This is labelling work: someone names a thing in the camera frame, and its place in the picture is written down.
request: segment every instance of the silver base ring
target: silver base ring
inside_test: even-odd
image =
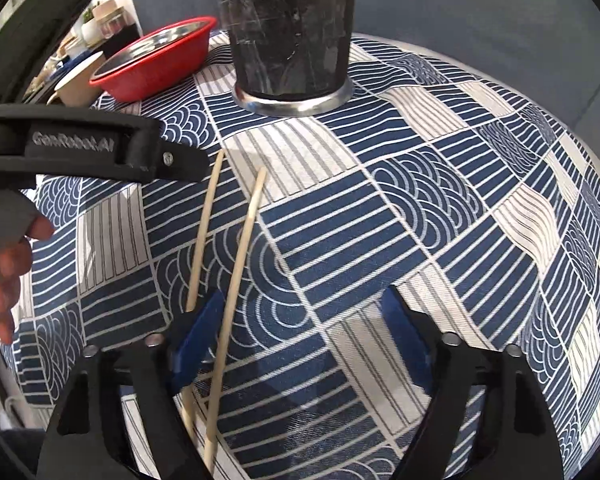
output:
[[[270,117],[308,117],[331,112],[349,101],[353,95],[353,81],[347,77],[344,85],[332,94],[305,101],[276,101],[247,94],[238,83],[234,86],[235,103],[254,114]]]

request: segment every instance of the blue gripper pad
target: blue gripper pad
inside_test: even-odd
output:
[[[380,299],[380,312],[394,338],[398,352],[414,384],[430,395],[433,386],[429,351],[418,330],[411,323],[402,306],[402,298],[393,288],[387,288]]]
[[[171,355],[171,389],[175,395],[191,384],[222,323],[224,294],[219,290],[201,308],[187,336]]]

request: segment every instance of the gray wall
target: gray wall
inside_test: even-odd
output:
[[[143,30],[218,0],[134,0]],[[600,13],[591,0],[357,0],[355,30],[419,44],[517,88],[600,158]]]

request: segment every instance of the screw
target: screw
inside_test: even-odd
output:
[[[94,357],[100,349],[96,345],[88,345],[84,347],[83,355],[85,357]]]
[[[160,346],[162,343],[164,343],[162,334],[149,334],[144,338],[144,344],[147,346]]]
[[[511,357],[522,357],[522,349],[518,345],[507,345],[504,349]]]
[[[461,341],[458,334],[454,334],[453,332],[445,332],[442,335],[442,342],[448,346],[459,346]]]

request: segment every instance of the stainless steel bowl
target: stainless steel bowl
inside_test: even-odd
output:
[[[160,30],[159,32],[154,32],[107,59],[104,65],[93,73],[91,80],[96,80],[109,75],[116,70],[120,70],[122,67],[130,65],[138,59],[142,59],[168,44],[186,38],[189,34],[206,27],[209,23],[210,22],[207,20],[191,22],[186,25],[177,25],[175,27],[166,28],[165,30]]]

